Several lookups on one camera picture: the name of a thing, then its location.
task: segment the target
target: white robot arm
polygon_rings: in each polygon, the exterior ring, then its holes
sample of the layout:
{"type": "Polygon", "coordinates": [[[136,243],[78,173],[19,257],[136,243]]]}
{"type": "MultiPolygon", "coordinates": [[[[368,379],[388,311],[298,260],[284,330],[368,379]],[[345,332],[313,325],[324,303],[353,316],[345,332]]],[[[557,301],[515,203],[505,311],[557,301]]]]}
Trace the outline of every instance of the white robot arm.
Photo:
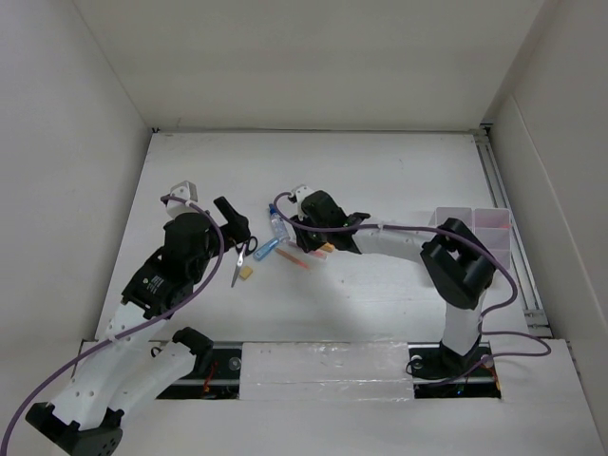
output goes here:
{"type": "MultiPolygon", "coordinates": [[[[446,328],[437,352],[436,375],[438,378],[458,375],[471,364],[471,356],[480,342],[485,290],[496,271],[487,258],[445,236],[398,231],[394,229],[398,223],[372,218],[369,214],[347,216],[326,192],[314,191],[306,185],[296,187],[290,201],[297,204],[297,216],[291,222],[297,244],[305,252],[329,242],[338,250],[387,255],[424,264],[446,301],[446,328]],[[332,231],[358,224],[365,224],[366,229],[332,231]]],[[[484,248],[460,220],[449,219],[440,228],[484,248]]]]}
{"type": "MultiPolygon", "coordinates": [[[[171,195],[196,200],[196,188],[183,182],[171,189],[171,195]]],[[[167,202],[173,220],[164,226],[164,244],[124,289],[123,300],[105,330],[111,343],[86,358],[56,397],[29,409],[26,420],[68,454],[111,455],[121,441],[126,419],[190,373],[197,360],[202,370],[211,362],[213,342],[185,328],[176,332],[161,354],[133,372],[147,352],[147,342],[167,322],[159,319],[161,315],[194,292],[220,245],[226,251],[251,236],[247,218],[224,197],[214,203],[228,221],[219,228],[223,242],[205,215],[167,202]],[[117,339],[118,334],[152,319],[158,321],[117,339]]]]}

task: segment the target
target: white table surface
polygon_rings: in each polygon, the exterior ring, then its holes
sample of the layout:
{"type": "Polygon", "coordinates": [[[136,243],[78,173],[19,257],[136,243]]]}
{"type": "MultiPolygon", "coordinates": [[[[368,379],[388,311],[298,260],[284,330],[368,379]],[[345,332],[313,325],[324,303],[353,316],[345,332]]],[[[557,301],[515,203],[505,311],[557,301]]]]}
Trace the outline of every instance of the white table surface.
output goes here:
{"type": "MultiPolygon", "coordinates": [[[[158,196],[184,179],[198,185],[203,207],[211,208],[205,201],[225,195],[250,218],[254,234],[262,240],[271,235],[266,202],[303,181],[329,191],[347,212],[369,210],[403,222],[425,222],[437,205],[490,204],[468,135],[157,134],[101,328],[126,281],[162,243],[167,217],[158,196]]],[[[240,400],[155,401],[124,424],[117,456],[604,454],[563,341],[550,341],[554,352],[548,357],[497,360],[502,400],[414,400],[410,379],[402,378],[397,369],[407,353],[398,341],[439,340],[444,304],[419,280],[412,265],[380,256],[334,253],[327,264],[306,273],[271,255],[254,264],[254,275],[231,290],[234,256],[229,254],[209,290],[178,313],[160,338],[190,325],[217,340],[392,342],[354,344],[355,355],[348,346],[336,345],[346,351],[330,372],[324,370],[323,359],[305,352],[291,354],[293,345],[247,344],[240,400]],[[285,360],[293,356],[297,362],[291,370],[285,360]],[[368,382],[355,393],[332,390],[336,381],[373,380],[376,372],[381,373],[378,385],[368,382]],[[397,382],[398,388],[390,382],[397,382]]],[[[497,282],[486,303],[507,295],[504,281],[497,282]]],[[[525,330],[519,303],[497,312],[486,324],[491,329],[525,330]]],[[[494,352],[538,349],[531,341],[512,337],[490,342],[494,352]]],[[[7,399],[2,423],[33,385],[73,356],[79,345],[33,344],[5,357],[6,369],[0,375],[0,392],[7,399]]],[[[297,349],[309,349],[303,345],[297,349]]],[[[45,391],[38,400],[51,397],[51,391],[45,391]]],[[[9,455],[50,452],[45,438],[20,422],[9,455]]],[[[55,448],[52,454],[63,453],[55,448]]]]}
{"type": "MultiPolygon", "coordinates": [[[[345,212],[428,224],[437,206],[491,207],[473,138],[467,134],[161,133],[153,137],[97,336],[103,334],[129,278],[162,245],[168,221],[159,197],[184,180],[203,208],[223,219],[223,195],[250,220],[260,242],[272,237],[268,203],[305,182],[329,192],[345,212]]],[[[282,208],[293,214],[295,207],[282,208]]],[[[418,265],[386,256],[333,253],[306,259],[305,271],[272,253],[247,263],[253,275],[230,288],[236,254],[225,256],[207,290],[171,319],[166,339],[191,325],[215,340],[438,341],[445,303],[418,265]]],[[[508,295],[503,279],[485,304],[508,295]]],[[[488,321],[492,326],[493,319],[488,321]]],[[[504,311],[501,328],[525,330],[521,303],[504,311]]]]}

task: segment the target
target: purple cable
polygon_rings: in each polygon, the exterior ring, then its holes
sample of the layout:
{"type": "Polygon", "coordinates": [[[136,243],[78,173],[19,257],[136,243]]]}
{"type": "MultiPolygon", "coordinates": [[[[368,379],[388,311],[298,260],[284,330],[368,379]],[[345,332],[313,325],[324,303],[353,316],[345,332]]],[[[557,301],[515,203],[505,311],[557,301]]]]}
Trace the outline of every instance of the purple cable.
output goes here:
{"type": "MultiPolygon", "coordinates": [[[[187,202],[186,199],[173,197],[171,195],[167,195],[167,196],[164,196],[164,197],[161,198],[162,202],[167,202],[169,200],[181,202],[183,204],[185,204],[187,202]]],[[[127,337],[127,336],[131,335],[132,333],[136,333],[137,331],[140,331],[140,330],[142,330],[144,328],[147,328],[148,326],[154,325],[155,323],[159,322],[160,320],[168,318],[169,316],[171,316],[172,314],[174,314],[175,312],[177,312],[179,309],[181,309],[186,304],[188,304],[190,301],[192,301],[195,297],[197,297],[200,294],[200,292],[202,292],[204,290],[204,288],[207,285],[209,285],[209,282],[211,282],[211,280],[213,279],[214,275],[218,271],[219,265],[221,263],[223,255],[224,255],[224,238],[221,235],[221,231],[219,229],[219,226],[216,223],[216,221],[211,218],[211,216],[209,214],[207,214],[205,211],[203,211],[202,209],[200,209],[196,204],[190,204],[190,207],[192,207],[198,213],[203,214],[204,216],[206,216],[209,219],[209,221],[211,222],[211,225],[213,226],[214,230],[216,230],[216,233],[218,234],[219,251],[218,251],[218,259],[216,260],[216,264],[214,265],[214,267],[211,270],[211,272],[209,273],[209,275],[202,281],[202,283],[200,284],[200,286],[192,294],[190,294],[188,297],[186,297],[180,304],[178,304],[174,308],[168,310],[167,312],[162,313],[159,316],[154,317],[151,320],[146,321],[145,323],[142,323],[141,325],[134,326],[133,328],[131,328],[129,330],[126,330],[126,331],[123,331],[123,332],[120,332],[120,333],[116,334],[115,337],[117,339],[122,339],[124,337],[127,337]]],[[[12,415],[12,418],[10,418],[9,425],[7,426],[7,430],[5,430],[4,437],[2,438],[2,446],[0,446],[0,456],[7,456],[8,450],[9,450],[10,435],[12,434],[15,426],[17,425],[17,422],[19,421],[19,418],[21,417],[21,415],[23,414],[23,412],[26,410],[26,408],[28,407],[29,403],[31,401],[33,401],[34,398],[44,388],[46,388],[48,385],[50,385],[62,373],[64,373],[65,371],[67,371],[72,366],[75,366],[76,364],[78,364],[80,361],[82,361],[83,359],[85,359],[87,356],[91,355],[94,352],[98,352],[99,350],[107,347],[111,343],[112,343],[111,340],[106,339],[106,340],[103,340],[102,342],[100,342],[99,344],[95,345],[94,347],[91,347],[90,349],[88,349],[86,351],[83,351],[78,356],[76,356],[74,359],[68,361],[61,368],[59,368],[54,373],[52,373],[44,382],[42,382],[38,387],[36,387],[36,389],[34,391],[32,391],[31,394],[28,397],[26,397],[26,399],[19,406],[19,408],[17,409],[17,411],[15,411],[14,415],[12,415]]]]}
{"type": "MultiPolygon", "coordinates": [[[[288,197],[290,195],[291,195],[291,192],[279,193],[276,196],[276,198],[275,198],[274,206],[275,206],[275,209],[276,209],[276,213],[279,214],[280,217],[283,220],[285,220],[287,223],[289,223],[293,227],[298,228],[300,230],[311,231],[311,232],[314,232],[314,233],[346,233],[346,232],[355,231],[355,230],[377,230],[377,229],[380,229],[380,226],[377,225],[377,224],[375,224],[375,223],[358,223],[358,224],[355,224],[353,226],[346,226],[346,227],[340,227],[340,228],[313,228],[311,226],[306,226],[306,225],[303,225],[301,223],[297,223],[297,222],[291,220],[285,214],[283,214],[281,212],[281,210],[278,208],[278,201],[281,198],[288,197]]],[[[488,315],[490,312],[497,311],[499,309],[502,309],[502,308],[508,306],[509,304],[512,304],[513,302],[515,302],[515,299],[517,299],[517,295],[518,295],[517,283],[515,282],[515,280],[511,276],[511,274],[486,249],[483,249],[482,247],[480,247],[479,245],[477,245],[474,242],[471,242],[470,240],[466,239],[465,237],[462,237],[460,235],[456,235],[456,234],[451,233],[451,232],[449,232],[447,230],[442,230],[441,228],[433,228],[433,227],[430,227],[430,226],[383,225],[382,229],[384,229],[384,230],[391,230],[391,231],[420,231],[420,232],[425,232],[425,233],[435,233],[437,235],[446,236],[448,238],[452,238],[454,240],[462,242],[466,247],[474,250],[478,254],[480,254],[483,257],[485,257],[490,263],[492,263],[492,265],[497,270],[499,270],[501,272],[501,274],[504,276],[504,278],[506,278],[507,282],[509,282],[509,285],[511,286],[511,296],[506,301],[501,302],[500,304],[495,304],[493,306],[490,306],[490,307],[488,307],[487,309],[485,309],[481,313],[481,315],[480,315],[480,323],[479,323],[479,333],[481,335],[516,335],[516,336],[519,336],[519,337],[525,337],[527,339],[534,340],[535,342],[538,342],[538,343],[540,343],[541,345],[543,345],[545,347],[545,351],[542,351],[540,353],[525,353],[525,352],[519,352],[519,351],[506,351],[506,352],[502,352],[502,353],[485,355],[485,356],[482,356],[482,358],[479,361],[477,361],[475,364],[473,364],[464,373],[461,373],[460,375],[457,375],[457,376],[452,377],[452,378],[448,378],[448,379],[445,379],[445,380],[434,382],[431,385],[436,386],[436,387],[441,387],[443,385],[450,384],[450,383],[452,383],[452,382],[454,382],[456,380],[459,380],[461,378],[467,377],[473,371],[475,371],[476,369],[478,369],[482,364],[485,364],[488,361],[491,361],[491,360],[493,360],[495,358],[499,358],[499,357],[503,357],[503,356],[540,357],[540,356],[547,356],[548,354],[551,354],[551,347],[549,347],[549,344],[547,344],[544,340],[540,339],[539,337],[537,337],[535,335],[527,334],[525,332],[514,332],[514,331],[491,331],[491,332],[485,332],[485,331],[483,331],[482,326],[483,326],[483,319],[484,319],[484,317],[486,315],[488,315]]]]}

